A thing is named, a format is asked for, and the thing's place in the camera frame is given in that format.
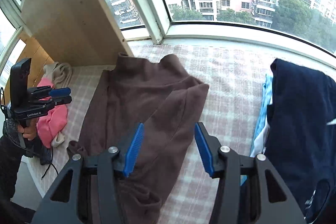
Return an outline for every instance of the navy blue garment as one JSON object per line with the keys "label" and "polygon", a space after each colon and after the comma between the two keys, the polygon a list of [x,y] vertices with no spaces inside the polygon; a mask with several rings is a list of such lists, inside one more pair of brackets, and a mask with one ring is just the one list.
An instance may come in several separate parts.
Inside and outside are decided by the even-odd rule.
{"label": "navy blue garment", "polygon": [[335,189],[336,83],[324,73],[280,59],[271,64],[273,104],[265,155],[293,193],[307,223]]}

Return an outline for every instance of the plaid fabric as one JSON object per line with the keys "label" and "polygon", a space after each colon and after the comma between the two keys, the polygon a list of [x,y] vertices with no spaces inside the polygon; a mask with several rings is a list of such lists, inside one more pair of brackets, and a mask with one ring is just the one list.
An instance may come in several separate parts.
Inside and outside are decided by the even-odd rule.
{"label": "plaid fabric", "polygon": [[[262,84],[270,64],[278,57],[299,65],[316,65],[311,60],[285,51],[270,52],[186,45],[132,46],[136,57],[159,62],[167,54],[176,54],[186,71],[210,85],[200,121],[222,145],[228,145],[242,155],[249,155],[254,128],[262,100]],[[78,67],[73,69],[69,87],[73,101],[68,105],[68,124],[63,130],[66,141],[54,149],[58,170],[68,161],[66,147],[70,140],[78,140],[85,113],[98,84],[101,71],[107,66]],[[330,76],[336,73],[323,65],[317,69]],[[31,160],[35,175],[41,177],[46,166]],[[56,177],[50,168],[41,181],[47,191]],[[161,210],[160,224],[209,222],[216,196],[218,180],[205,173],[196,143],[190,145],[178,180]]]}

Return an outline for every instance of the hand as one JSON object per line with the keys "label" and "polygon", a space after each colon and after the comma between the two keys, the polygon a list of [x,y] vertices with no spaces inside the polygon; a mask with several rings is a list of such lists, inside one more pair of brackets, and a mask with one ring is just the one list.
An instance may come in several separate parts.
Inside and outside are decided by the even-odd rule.
{"label": "hand", "polygon": [[17,126],[17,130],[20,133],[23,133],[23,137],[28,140],[33,140],[36,137],[36,124],[39,121],[39,118],[33,118],[31,120],[27,120],[27,127],[23,128],[20,124]]}

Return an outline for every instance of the pink garment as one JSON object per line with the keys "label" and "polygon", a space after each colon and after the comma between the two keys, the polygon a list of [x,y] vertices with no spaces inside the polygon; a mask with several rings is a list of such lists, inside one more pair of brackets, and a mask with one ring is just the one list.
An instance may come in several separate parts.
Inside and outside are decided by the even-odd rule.
{"label": "pink garment", "polygon": [[[53,87],[53,83],[47,79],[42,78],[37,86],[49,85]],[[40,117],[36,128],[37,133],[46,148],[50,148],[51,141],[67,124],[68,109],[65,105],[55,106],[48,111],[47,116]]]}

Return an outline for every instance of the brown turtleneck sweater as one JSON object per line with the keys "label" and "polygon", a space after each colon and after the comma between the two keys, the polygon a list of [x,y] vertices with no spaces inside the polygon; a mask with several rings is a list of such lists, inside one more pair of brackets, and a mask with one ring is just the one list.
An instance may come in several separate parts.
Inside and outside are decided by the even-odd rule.
{"label": "brown turtleneck sweater", "polygon": [[69,143],[68,153],[98,155],[116,145],[135,123],[144,124],[134,171],[117,183],[129,224],[157,222],[193,139],[208,89],[188,75],[175,55],[151,63],[119,54],[115,69],[103,71],[79,140]]}

